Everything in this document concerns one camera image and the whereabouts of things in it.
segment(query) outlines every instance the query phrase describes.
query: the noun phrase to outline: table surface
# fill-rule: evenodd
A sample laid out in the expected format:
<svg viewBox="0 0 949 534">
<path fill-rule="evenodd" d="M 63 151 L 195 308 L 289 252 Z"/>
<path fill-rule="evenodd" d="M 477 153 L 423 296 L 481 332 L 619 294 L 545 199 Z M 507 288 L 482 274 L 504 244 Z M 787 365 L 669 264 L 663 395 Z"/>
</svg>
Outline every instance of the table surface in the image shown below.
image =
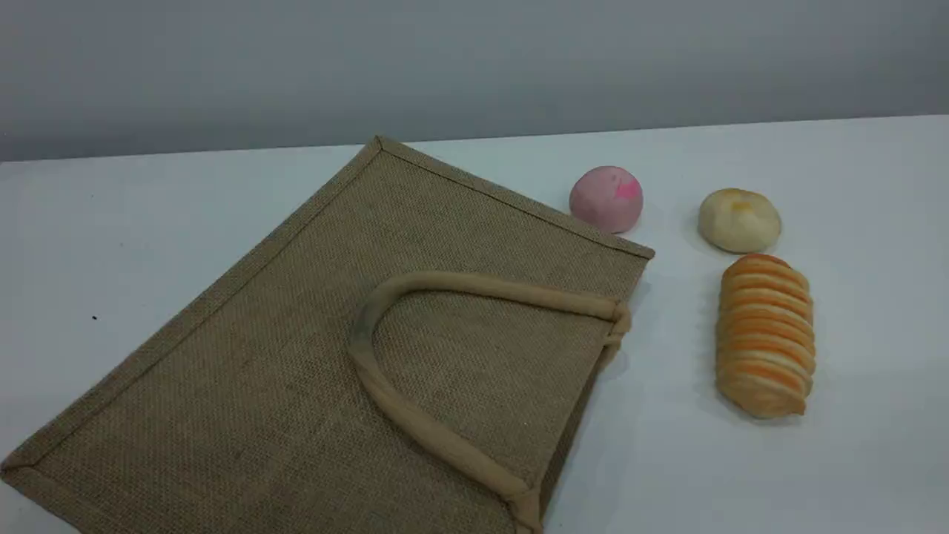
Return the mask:
<svg viewBox="0 0 949 534">
<path fill-rule="evenodd" d="M 657 251 L 600 379 L 549 534 L 944 532 L 949 524 L 949 116 L 459 142 L 423 152 L 566 211 L 612 164 L 624 237 Z M 323 185 L 358 146 L 0 164 L 0 456 L 91 387 Z M 711 375 L 735 257 L 696 232 L 721 187 L 769 196 L 804 273 L 808 413 L 755 422 Z M 0 485 L 0 531 L 71 528 Z"/>
</svg>

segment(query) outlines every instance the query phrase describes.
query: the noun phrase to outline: burlap texture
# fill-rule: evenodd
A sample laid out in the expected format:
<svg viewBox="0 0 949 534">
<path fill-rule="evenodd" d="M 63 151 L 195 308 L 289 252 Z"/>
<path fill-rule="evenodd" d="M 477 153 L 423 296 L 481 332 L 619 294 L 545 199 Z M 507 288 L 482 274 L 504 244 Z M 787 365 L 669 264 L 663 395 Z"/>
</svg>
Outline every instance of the burlap texture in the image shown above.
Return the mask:
<svg viewBox="0 0 949 534">
<path fill-rule="evenodd" d="M 652 251 L 377 138 L 4 462 L 86 533 L 505 533 L 504 503 L 426 454 L 345 353 L 363 299 L 419 270 L 626 299 Z M 393 385 L 546 504 L 611 323 L 412 294 L 375 336 Z"/>
</svg>

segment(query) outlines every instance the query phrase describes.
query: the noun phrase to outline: gray wall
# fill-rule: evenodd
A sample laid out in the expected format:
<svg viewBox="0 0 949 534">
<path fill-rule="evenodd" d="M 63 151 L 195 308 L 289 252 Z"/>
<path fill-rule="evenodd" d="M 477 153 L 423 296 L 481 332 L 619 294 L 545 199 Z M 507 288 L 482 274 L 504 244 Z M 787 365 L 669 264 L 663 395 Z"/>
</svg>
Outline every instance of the gray wall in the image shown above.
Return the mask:
<svg viewBox="0 0 949 534">
<path fill-rule="evenodd" d="M 949 112 L 949 0 L 0 0 L 0 161 Z"/>
</svg>

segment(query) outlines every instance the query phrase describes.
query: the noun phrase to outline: pink bun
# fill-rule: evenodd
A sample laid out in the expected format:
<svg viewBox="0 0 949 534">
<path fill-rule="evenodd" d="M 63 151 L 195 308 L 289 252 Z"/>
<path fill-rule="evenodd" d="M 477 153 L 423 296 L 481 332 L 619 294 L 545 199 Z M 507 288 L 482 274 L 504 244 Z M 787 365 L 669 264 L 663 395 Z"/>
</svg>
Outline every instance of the pink bun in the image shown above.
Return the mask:
<svg viewBox="0 0 949 534">
<path fill-rule="evenodd" d="M 597 167 L 570 191 L 570 213 L 604 232 L 625 232 L 642 213 L 642 187 L 625 169 Z"/>
</svg>

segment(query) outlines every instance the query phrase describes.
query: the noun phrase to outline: fake bread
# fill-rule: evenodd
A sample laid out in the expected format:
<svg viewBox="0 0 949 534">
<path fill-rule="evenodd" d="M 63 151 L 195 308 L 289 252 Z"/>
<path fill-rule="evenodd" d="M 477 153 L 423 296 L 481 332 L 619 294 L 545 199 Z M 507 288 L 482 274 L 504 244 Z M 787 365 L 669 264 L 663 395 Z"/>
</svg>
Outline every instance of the fake bread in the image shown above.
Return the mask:
<svg viewBox="0 0 949 534">
<path fill-rule="evenodd" d="M 804 414 L 817 354 L 808 280 L 777 257 L 725 270 L 716 325 L 716 386 L 758 418 Z"/>
</svg>

